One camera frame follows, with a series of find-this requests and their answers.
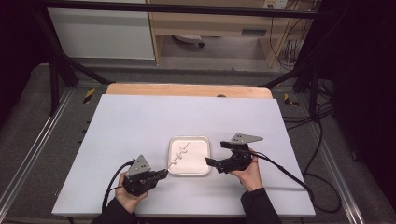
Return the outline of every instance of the hand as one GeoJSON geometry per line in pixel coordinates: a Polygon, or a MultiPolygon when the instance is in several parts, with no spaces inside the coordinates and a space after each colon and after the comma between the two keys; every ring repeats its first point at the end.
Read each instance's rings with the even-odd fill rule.
{"type": "MultiPolygon", "coordinates": [[[[125,178],[125,172],[120,174],[119,186],[122,186],[122,182],[125,178]]],[[[146,192],[139,197],[136,197],[126,191],[124,187],[116,189],[116,199],[120,202],[122,207],[125,208],[129,213],[132,214],[137,204],[140,203],[149,194],[146,192]]]]}
{"type": "Polygon", "coordinates": [[[238,177],[247,191],[262,188],[262,177],[260,176],[259,160],[257,157],[253,157],[250,165],[244,171],[236,170],[230,172],[230,174],[238,177]]]}

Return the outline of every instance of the gray plastic part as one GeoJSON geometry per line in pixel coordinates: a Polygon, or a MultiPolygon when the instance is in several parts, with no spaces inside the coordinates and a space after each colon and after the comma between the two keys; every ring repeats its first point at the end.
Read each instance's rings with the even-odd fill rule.
{"type": "Polygon", "coordinates": [[[233,139],[231,139],[230,143],[243,145],[247,143],[258,142],[261,141],[262,139],[263,139],[262,137],[258,137],[258,136],[237,133],[236,135],[233,136],[233,139]]]}
{"type": "Polygon", "coordinates": [[[143,155],[140,155],[135,161],[134,164],[129,168],[126,176],[138,175],[150,171],[151,167],[149,167],[149,163],[146,161],[143,155]]]}

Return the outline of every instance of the white table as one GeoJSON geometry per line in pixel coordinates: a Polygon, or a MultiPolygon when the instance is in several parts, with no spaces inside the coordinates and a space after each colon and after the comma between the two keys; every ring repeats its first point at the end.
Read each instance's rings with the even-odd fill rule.
{"type": "MultiPolygon", "coordinates": [[[[249,144],[303,180],[276,100],[186,96],[103,95],[52,213],[92,217],[101,213],[107,185],[125,162],[143,154],[152,170],[166,168],[174,136],[206,136],[211,157],[229,158],[220,141],[236,133],[264,138],[249,144]]],[[[307,192],[274,165],[260,160],[262,180],[282,217],[314,216],[307,192]]],[[[244,188],[212,168],[207,176],[159,181],[138,205],[139,217],[242,217],[244,188]]]]}

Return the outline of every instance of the white container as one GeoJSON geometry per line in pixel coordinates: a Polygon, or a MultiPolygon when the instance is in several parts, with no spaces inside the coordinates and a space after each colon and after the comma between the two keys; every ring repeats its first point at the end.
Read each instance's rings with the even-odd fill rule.
{"type": "Polygon", "coordinates": [[[206,137],[173,137],[169,142],[169,173],[175,176],[207,175],[211,167],[206,165],[206,157],[210,158],[210,145],[206,137]]]}

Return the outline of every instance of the black jacket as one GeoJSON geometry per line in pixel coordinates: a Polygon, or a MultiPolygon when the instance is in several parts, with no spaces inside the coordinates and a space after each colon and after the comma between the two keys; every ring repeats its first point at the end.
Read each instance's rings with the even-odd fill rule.
{"type": "MultiPolygon", "coordinates": [[[[246,191],[241,197],[241,203],[247,215],[247,224],[282,223],[264,188],[246,191]]],[[[137,220],[134,213],[128,213],[117,199],[113,199],[105,212],[92,221],[92,224],[102,223],[131,224],[137,223],[137,220]]]]}

